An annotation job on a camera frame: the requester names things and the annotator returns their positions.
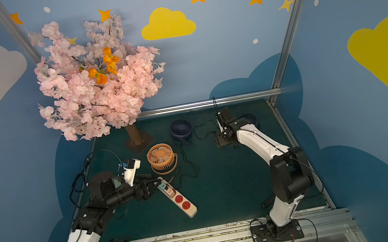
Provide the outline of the pink usb adapter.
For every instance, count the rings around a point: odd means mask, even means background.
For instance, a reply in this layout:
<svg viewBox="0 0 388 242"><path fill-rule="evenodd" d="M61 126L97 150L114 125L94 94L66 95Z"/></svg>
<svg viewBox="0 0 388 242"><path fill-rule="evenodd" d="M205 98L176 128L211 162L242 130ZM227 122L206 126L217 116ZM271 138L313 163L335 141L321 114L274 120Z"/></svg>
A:
<svg viewBox="0 0 388 242"><path fill-rule="evenodd" d="M176 195L176 190L172 186L165 187L165 193L170 197L173 198Z"/></svg>

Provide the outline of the beige red power strip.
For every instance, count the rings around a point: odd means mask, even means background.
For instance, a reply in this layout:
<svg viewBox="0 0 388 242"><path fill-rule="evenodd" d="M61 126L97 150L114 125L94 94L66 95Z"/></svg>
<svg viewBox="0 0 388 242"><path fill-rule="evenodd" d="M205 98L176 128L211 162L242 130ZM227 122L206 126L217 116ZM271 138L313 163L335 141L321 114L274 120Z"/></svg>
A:
<svg viewBox="0 0 388 242"><path fill-rule="evenodd" d="M168 181L166 181L164 178L162 178L162 182L165 182L169 186L171 186L171 184ZM170 198L165 193L165 191L160 190L160 192L162 194L164 194L168 199L170 199L170 201L172 201L188 217L193 218L196 215L196 213L198 212L197 207L190 200L188 200L182 193L180 193L177 189L175 189L175 190L176 190L176 195L173 198Z"/></svg>

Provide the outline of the mint green usb adapter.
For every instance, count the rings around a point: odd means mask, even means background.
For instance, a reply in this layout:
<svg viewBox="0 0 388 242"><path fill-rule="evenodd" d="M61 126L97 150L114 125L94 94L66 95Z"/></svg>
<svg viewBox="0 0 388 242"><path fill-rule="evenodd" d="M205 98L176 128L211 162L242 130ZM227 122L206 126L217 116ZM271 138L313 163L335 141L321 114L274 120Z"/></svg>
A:
<svg viewBox="0 0 388 242"><path fill-rule="evenodd" d="M167 183L165 182L162 182L160 185L159 185L159 189L162 190L162 191L167 191L169 189L169 186Z"/></svg>

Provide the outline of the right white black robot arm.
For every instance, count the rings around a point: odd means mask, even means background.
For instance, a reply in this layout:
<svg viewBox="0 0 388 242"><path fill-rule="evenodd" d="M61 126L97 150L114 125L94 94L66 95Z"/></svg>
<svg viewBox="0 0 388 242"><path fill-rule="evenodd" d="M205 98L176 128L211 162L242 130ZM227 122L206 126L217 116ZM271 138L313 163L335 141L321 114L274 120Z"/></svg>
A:
<svg viewBox="0 0 388 242"><path fill-rule="evenodd" d="M216 113L220 129L218 146L241 144L261 157L270 167L272 191L275 194L269 212L271 225L284 227L308 190L315 185L313 170L306 153L300 147L290 148L270 138L246 118L236 118L229 108Z"/></svg>

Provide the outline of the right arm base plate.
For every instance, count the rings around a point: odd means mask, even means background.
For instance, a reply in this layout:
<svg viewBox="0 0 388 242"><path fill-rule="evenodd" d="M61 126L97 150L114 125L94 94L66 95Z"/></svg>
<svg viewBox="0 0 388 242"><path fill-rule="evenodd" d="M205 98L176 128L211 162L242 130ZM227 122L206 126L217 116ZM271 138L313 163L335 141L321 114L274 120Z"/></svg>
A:
<svg viewBox="0 0 388 242"><path fill-rule="evenodd" d="M273 222L268 222L266 225L252 226L249 230L254 242L285 242L305 237L297 220L292 220L282 227L277 227Z"/></svg>

